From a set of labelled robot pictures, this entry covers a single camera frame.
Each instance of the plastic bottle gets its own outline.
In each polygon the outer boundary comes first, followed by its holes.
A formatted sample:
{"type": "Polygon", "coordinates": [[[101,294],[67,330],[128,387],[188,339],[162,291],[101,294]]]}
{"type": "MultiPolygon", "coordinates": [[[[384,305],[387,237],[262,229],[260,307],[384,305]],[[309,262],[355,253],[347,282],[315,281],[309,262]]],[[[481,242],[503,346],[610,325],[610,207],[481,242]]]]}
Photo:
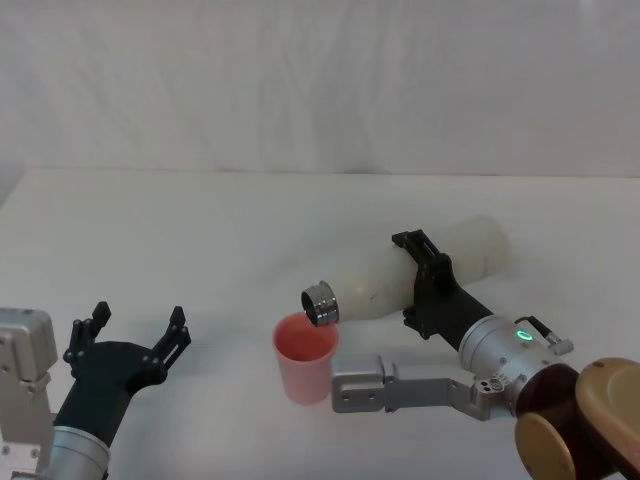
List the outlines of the plastic bottle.
{"type": "MultiPolygon", "coordinates": [[[[478,216],[427,235],[451,257],[460,285],[503,270],[509,259],[507,237],[490,217],[478,216]]],[[[334,278],[302,292],[304,310],[314,325],[380,318],[413,304],[417,264],[389,241],[365,252],[334,278]]]]}

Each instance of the white tabletop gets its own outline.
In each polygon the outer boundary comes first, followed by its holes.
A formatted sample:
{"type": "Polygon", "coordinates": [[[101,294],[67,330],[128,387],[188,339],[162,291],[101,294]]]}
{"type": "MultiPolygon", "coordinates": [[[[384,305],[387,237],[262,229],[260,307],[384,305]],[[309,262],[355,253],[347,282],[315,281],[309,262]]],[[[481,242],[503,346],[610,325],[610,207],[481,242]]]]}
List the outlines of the white tabletop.
{"type": "MultiPolygon", "coordinates": [[[[184,307],[194,342],[134,398],[110,478],[525,479],[511,418],[290,403],[271,329],[361,242],[484,213],[507,231],[512,264],[471,293],[573,339],[576,368],[638,359],[638,205],[633,179],[34,170],[0,210],[0,304],[48,311],[59,353],[98,300],[113,311],[103,340],[148,346],[184,307]]],[[[339,351],[456,361],[399,319],[341,326],[339,351]]],[[[52,376],[57,409],[72,379],[62,362],[52,376]]]]}

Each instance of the white wall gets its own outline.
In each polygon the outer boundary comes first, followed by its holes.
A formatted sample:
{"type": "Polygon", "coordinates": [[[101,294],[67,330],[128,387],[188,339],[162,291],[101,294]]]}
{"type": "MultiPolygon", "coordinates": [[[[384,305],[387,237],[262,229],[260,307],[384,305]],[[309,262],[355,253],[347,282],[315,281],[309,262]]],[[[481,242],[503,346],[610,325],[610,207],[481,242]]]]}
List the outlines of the white wall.
{"type": "Polygon", "coordinates": [[[637,0],[0,5],[4,191],[26,165],[640,174],[637,0]]]}

